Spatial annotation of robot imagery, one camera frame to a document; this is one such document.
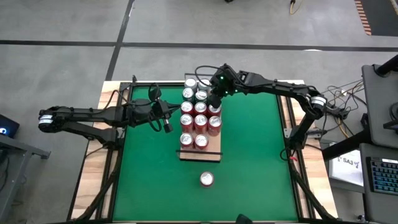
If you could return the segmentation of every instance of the table leg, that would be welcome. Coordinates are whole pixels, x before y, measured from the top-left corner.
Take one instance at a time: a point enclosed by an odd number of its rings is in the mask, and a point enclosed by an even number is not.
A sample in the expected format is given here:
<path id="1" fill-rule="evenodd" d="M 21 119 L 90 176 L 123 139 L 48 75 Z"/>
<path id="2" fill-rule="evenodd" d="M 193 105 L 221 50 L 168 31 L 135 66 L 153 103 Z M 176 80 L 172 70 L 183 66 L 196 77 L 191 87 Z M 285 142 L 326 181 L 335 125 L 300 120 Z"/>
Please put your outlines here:
<path id="1" fill-rule="evenodd" d="M 369 128 L 366 128 L 360 133 L 322 150 L 323 160 L 329 161 L 340 155 L 346 154 L 347 152 L 351 152 L 352 150 L 359 148 L 359 144 L 361 143 L 372 143 Z"/>

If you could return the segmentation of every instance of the white paper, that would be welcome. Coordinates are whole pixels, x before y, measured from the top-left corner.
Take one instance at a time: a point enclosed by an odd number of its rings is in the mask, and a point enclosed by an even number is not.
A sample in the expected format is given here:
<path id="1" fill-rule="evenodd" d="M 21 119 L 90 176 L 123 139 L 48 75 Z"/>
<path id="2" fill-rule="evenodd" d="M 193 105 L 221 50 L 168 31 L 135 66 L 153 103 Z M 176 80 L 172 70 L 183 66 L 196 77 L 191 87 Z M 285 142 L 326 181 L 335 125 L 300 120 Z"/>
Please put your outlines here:
<path id="1" fill-rule="evenodd" d="M 363 187 L 361 152 L 353 150 L 331 160 L 329 177 Z"/>

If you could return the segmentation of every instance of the yellow cable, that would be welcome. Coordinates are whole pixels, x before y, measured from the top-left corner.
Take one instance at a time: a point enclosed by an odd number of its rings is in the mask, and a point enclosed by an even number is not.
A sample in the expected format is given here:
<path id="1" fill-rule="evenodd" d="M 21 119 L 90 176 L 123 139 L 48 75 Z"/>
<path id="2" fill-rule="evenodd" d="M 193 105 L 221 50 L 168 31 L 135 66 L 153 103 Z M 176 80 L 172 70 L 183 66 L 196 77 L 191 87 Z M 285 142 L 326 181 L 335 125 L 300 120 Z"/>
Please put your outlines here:
<path id="1" fill-rule="evenodd" d="M 340 118 L 338 118 L 338 122 L 339 122 L 338 128 L 340 129 L 341 133 L 343 133 L 343 135 L 344 135 L 346 138 L 349 138 L 348 134 L 344 131 L 344 129 L 343 129 L 342 125 L 341 125 L 342 122 L 341 122 Z"/>
<path id="2" fill-rule="evenodd" d="M 300 2 L 300 4 L 298 5 L 297 9 L 296 9 L 294 12 L 293 12 L 293 5 L 294 5 L 294 3 L 290 4 L 290 15 L 295 14 L 295 13 L 300 9 L 300 6 L 301 6 L 301 4 L 303 4 L 303 2 L 304 2 L 304 0 L 302 0 L 302 1 Z"/>

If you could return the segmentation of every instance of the keyboard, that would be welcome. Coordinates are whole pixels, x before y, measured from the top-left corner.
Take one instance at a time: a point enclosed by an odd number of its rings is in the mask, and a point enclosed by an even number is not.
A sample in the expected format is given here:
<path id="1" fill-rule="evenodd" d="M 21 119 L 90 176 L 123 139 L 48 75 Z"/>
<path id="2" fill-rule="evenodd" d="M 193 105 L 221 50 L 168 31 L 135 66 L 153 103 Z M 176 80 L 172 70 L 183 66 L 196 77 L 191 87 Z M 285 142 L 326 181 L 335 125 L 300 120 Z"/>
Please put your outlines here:
<path id="1" fill-rule="evenodd" d="M 368 157 L 366 162 L 371 190 L 398 195 L 398 161 Z"/>

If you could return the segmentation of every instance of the can lid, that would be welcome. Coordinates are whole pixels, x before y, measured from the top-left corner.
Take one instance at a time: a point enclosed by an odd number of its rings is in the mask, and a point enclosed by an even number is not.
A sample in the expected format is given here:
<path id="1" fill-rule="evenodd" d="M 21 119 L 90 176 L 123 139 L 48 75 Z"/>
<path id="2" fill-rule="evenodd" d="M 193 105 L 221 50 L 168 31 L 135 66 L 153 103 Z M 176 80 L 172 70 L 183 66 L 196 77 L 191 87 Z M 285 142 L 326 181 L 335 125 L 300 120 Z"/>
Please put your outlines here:
<path id="1" fill-rule="evenodd" d="M 204 102 L 196 103 L 195 110 L 197 112 L 205 112 L 206 111 L 206 103 L 204 103 Z"/>
<path id="2" fill-rule="evenodd" d="M 209 110 L 212 113 L 218 113 L 221 110 L 221 105 L 218 108 L 214 108 L 213 106 L 209 105 Z"/>
<path id="3" fill-rule="evenodd" d="M 185 84 L 186 86 L 194 87 L 197 84 L 197 81 L 194 80 L 193 78 L 188 78 L 185 80 Z"/>
<path id="4" fill-rule="evenodd" d="M 185 88 L 185 89 L 182 91 L 182 96 L 185 97 L 185 98 L 190 98 L 190 97 L 192 97 L 192 96 L 193 96 L 193 90 L 192 90 L 191 88 Z"/>
<path id="5" fill-rule="evenodd" d="M 209 186 L 214 182 L 214 176 L 211 172 L 204 172 L 200 175 L 200 182 L 205 185 Z"/>
<path id="6" fill-rule="evenodd" d="M 212 116 L 209 119 L 209 123 L 212 127 L 219 127 L 221 126 L 221 118 L 219 116 Z"/>
<path id="7" fill-rule="evenodd" d="M 190 133 L 182 133 L 180 142 L 184 145 L 189 145 L 193 142 L 193 137 Z"/>
<path id="8" fill-rule="evenodd" d="M 207 98 L 207 93 L 203 90 L 199 90 L 195 93 L 195 96 L 198 100 L 204 100 Z"/>
<path id="9" fill-rule="evenodd" d="M 206 122 L 207 122 L 207 118 L 206 118 L 205 115 L 199 114 L 199 115 L 196 116 L 196 118 L 195 118 L 195 123 L 196 123 L 197 125 L 203 126 L 203 125 L 206 124 Z"/>
<path id="10" fill-rule="evenodd" d="M 192 124 L 193 118 L 189 114 L 183 114 L 180 118 L 180 121 L 184 125 Z"/>
<path id="11" fill-rule="evenodd" d="M 193 105 L 191 102 L 182 102 L 181 104 L 181 110 L 184 112 L 189 112 L 193 109 Z"/>
<path id="12" fill-rule="evenodd" d="M 195 143 L 197 144 L 197 146 L 206 146 L 207 142 L 208 142 L 207 137 L 204 134 L 199 134 L 195 138 Z"/>
<path id="13" fill-rule="evenodd" d="M 201 82 L 198 82 L 200 87 L 210 88 L 210 81 L 207 78 L 201 79 L 200 81 Z"/>

